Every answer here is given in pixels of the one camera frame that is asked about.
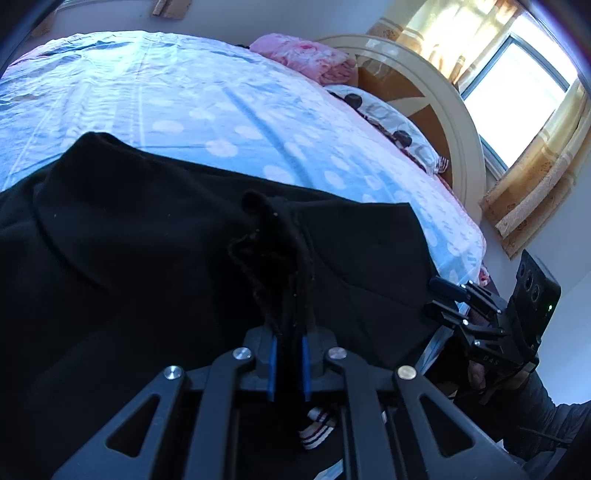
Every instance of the blue polka dot bed sheet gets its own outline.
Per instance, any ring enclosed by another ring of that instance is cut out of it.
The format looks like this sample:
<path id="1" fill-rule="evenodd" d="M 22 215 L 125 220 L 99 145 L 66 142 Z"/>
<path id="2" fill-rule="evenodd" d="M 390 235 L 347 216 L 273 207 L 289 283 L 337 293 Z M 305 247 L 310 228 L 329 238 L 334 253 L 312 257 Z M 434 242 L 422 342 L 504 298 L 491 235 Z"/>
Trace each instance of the blue polka dot bed sheet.
<path id="1" fill-rule="evenodd" d="M 247 49 L 143 31 L 37 47 L 0 79 L 0 189 L 87 131 L 358 202 L 408 202 L 439 273 L 478 280 L 484 238 L 438 178 L 321 86 Z"/>

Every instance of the curved headboard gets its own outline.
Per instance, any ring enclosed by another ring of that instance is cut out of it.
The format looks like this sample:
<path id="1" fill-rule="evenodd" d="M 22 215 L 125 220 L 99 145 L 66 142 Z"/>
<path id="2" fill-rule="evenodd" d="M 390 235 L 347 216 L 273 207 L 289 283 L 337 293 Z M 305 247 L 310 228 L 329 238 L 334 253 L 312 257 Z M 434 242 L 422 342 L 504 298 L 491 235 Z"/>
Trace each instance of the curved headboard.
<path id="1" fill-rule="evenodd" d="M 359 88 L 410 118 L 450 168 L 443 175 L 468 215 L 479 223 L 486 174 L 480 136 L 462 98 L 433 65 L 390 40 L 337 35 L 318 40 L 354 54 Z"/>

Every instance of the metal screw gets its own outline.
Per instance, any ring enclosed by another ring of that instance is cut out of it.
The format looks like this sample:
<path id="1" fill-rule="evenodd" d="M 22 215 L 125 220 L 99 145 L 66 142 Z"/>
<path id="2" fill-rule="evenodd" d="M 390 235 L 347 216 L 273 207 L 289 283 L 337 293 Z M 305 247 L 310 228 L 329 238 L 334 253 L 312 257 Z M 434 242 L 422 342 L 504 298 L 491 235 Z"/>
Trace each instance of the metal screw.
<path id="1" fill-rule="evenodd" d="M 241 346 L 232 352 L 233 357 L 236 360 L 248 360 L 252 357 L 252 352 L 249 348 Z"/>
<path id="2" fill-rule="evenodd" d="M 342 360 L 347 357 L 347 350 L 342 347 L 334 346 L 329 349 L 329 358 L 332 360 Z"/>
<path id="3" fill-rule="evenodd" d="M 417 376 L 417 371 L 410 365 L 403 365 L 398 368 L 398 376 L 403 380 L 412 380 Z"/>
<path id="4" fill-rule="evenodd" d="M 177 365 L 170 365 L 170 367 L 166 367 L 164 369 L 163 374 L 164 378 L 168 380 L 176 380 L 183 374 L 183 369 Z"/>

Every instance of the pink blanket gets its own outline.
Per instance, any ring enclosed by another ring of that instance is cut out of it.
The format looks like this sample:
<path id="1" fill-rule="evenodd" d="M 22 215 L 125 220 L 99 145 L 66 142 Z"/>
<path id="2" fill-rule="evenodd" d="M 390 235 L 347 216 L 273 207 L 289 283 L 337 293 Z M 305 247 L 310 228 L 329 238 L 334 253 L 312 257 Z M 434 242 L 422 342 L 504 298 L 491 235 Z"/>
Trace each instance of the pink blanket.
<path id="1" fill-rule="evenodd" d="M 255 40 L 251 51 L 278 61 L 321 85 L 347 83 L 356 75 L 355 59 L 303 38 L 271 33 Z"/>

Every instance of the yellow curtain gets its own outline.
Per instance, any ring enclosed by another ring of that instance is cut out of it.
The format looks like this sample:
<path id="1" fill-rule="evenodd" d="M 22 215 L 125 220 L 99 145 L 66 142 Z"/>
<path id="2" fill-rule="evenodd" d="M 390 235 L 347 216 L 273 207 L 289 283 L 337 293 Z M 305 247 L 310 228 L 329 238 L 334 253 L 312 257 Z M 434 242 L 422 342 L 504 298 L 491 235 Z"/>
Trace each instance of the yellow curtain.
<path id="1" fill-rule="evenodd" d="M 569 195 L 591 154 L 591 100 L 576 80 L 520 158 L 482 200 L 510 258 L 535 237 Z"/>
<path id="2" fill-rule="evenodd" d="M 411 6 L 421 3 L 407 20 Z M 514 0 L 394 0 L 368 34 L 415 51 L 461 91 L 506 39 L 520 13 Z"/>

